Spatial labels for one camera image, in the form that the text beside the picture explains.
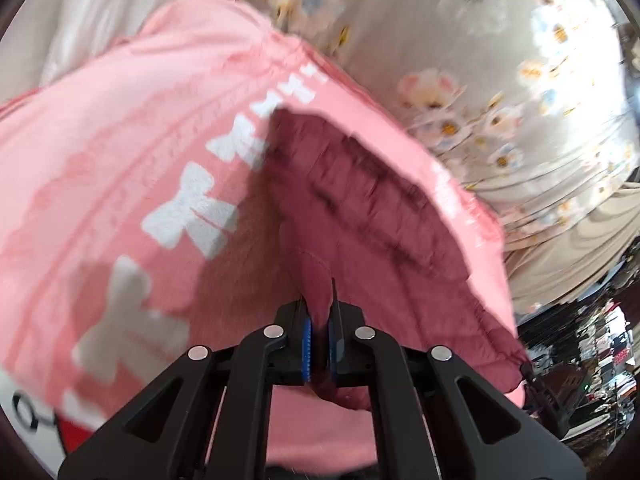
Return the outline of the white red cartoon cushion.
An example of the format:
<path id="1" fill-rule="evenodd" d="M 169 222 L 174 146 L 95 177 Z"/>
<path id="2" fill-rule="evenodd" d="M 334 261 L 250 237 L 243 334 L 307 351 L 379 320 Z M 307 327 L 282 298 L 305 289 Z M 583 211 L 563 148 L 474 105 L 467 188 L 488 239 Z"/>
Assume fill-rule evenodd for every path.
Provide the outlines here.
<path id="1" fill-rule="evenodd" d="M 1 371 L 1 437 L 38 479 L 56 479 L 66 456 L 92 431 L 31 396 Z"/>

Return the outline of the cluttered dark shelf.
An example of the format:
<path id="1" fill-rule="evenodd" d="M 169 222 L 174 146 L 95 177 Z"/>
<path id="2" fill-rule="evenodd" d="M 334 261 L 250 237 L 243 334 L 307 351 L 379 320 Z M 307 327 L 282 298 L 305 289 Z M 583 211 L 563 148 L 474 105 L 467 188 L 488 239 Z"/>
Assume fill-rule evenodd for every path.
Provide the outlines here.
<path id="1" fill-rule="evenodd" d="M 639 432 L 639 259 L 629 258 L 568 304 L 518 322 L 533 373 L 552 399 L 526 388 L 525 408 L 582 460 L 589 479 Z"/>

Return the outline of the pink bow-print blanket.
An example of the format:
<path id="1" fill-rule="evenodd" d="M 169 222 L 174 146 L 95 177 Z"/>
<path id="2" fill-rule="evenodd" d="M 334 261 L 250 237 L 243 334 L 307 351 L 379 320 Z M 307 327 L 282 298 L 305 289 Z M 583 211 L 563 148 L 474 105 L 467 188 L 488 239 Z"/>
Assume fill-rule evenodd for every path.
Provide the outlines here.
<path id="1" fill-rule="evenodd" d="M 194 344 L 237 344 L 297 288 L 262 170 L 278 106 L 328 118 L 432 200 L 514 330 L 494 217 L 352 81 L 241 0 L 177 0 L 1 110 L 2 396 L 73 448 Z"/>

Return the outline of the grey floral bed sheet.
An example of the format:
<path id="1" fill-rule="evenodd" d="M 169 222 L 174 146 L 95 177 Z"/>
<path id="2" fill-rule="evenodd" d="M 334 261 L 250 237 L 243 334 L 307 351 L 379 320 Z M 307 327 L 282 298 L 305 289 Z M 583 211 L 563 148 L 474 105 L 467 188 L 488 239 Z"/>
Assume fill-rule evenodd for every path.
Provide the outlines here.
<path id="1" fill-rule="evenodd" d="M 515 310 L 576 300 L 639 232 L 639 118 L 608 0 L 247 0 L 497 215 Z"/>

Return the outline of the white satin curtain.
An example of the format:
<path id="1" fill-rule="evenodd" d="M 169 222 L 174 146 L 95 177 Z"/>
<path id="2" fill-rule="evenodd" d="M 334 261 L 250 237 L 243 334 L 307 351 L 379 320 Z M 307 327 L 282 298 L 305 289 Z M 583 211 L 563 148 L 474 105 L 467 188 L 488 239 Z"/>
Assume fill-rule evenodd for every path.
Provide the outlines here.
<path id="1" fill-rule="evenodd" d="M 61 78 L 171 0 L 1 0 L 1 99 Z"/>

